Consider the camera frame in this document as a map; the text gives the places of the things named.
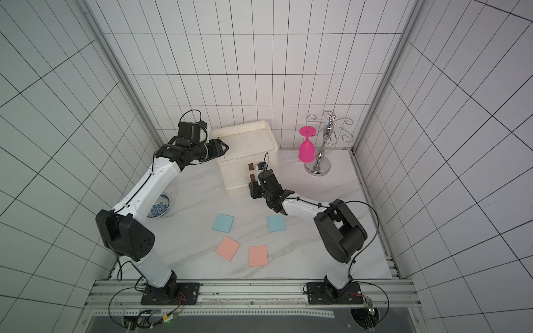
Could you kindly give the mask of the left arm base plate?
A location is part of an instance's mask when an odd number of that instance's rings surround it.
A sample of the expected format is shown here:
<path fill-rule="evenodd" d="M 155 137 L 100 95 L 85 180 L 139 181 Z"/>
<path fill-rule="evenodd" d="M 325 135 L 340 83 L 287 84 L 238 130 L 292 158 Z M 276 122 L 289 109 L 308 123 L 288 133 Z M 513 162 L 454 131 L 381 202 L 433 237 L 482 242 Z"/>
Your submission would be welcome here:
<path fill-rule="evenodd" d="M 195 305 L 198 300 L 200 284 L 197 282 L 170 282 L 166 287 L 155 288 L 147 285 L 141 299 L 142 305 L 177 306 Z"/>

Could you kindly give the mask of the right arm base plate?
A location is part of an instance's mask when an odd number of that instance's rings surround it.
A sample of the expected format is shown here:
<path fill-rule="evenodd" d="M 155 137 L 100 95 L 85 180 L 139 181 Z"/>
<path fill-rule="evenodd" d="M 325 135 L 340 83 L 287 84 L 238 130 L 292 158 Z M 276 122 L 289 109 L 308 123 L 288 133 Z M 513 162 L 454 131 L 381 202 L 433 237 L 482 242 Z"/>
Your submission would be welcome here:
<path fill-rule="evenodd" d="M 309 282 L 303 288 L 310 305 L 362 305 L 364 297 L 356 282 L 349 282 L 345 287 L 336 289 L 328 281 Z"/>

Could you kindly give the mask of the white plastic drawer cabinet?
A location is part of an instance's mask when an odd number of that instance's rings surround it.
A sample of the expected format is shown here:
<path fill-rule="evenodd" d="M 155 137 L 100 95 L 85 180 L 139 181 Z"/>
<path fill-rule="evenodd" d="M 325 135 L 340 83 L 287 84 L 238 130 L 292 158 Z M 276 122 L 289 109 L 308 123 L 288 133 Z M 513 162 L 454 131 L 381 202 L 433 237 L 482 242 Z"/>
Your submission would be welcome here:
<path fill-rule="evenodd" d="M 258 177 L 259 163 L 278 168 L 278 143 L 265 120 L 216 129 L 210 136 L 229 146 L 217 163 L 230 197 L 250 195 L 248 184 Z"/>

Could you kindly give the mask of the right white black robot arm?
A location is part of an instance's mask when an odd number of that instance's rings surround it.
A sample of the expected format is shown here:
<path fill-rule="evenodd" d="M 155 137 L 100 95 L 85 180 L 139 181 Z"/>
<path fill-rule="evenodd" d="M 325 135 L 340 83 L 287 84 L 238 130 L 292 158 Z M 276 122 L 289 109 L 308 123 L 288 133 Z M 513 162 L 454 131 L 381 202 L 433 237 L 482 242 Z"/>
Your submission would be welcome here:
<path fill-rule="evenodd" d="M 356 255 L 364 249 L 368 234 L 346 202 L 337 199 L 326 205 L 309 201 L 294 191 L 283 189 L 270 169 L 251 176 L 248 188 L 252 198 L 265 199 L 274 212 L 315 223 L 331 260 L 323 282 L 305 285 L 309 304 L 364 303 L 359 284 L 351 279 L 351 268 Z"/>

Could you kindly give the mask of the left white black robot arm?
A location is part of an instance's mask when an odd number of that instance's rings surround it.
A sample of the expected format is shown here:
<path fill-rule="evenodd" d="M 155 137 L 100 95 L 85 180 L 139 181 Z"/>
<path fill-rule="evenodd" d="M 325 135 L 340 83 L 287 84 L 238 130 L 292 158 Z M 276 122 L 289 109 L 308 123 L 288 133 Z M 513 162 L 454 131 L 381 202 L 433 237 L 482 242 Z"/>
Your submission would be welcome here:
<path fill-rule="evenodd" d="M 192 142 L 173 137 L 154 153 L 152 164 L 133 189 L 111 210 L 100 210 L 96 225 L 106 248 L 126 256 L 145 278 L 143 305 L 171 305 L 180 298 L 176 274 L 162 261 L 155 235 L 145 226 L 149 212 L 163 190 L 186 166 L 222 157 L 229 146 L 220 139 Z"/>

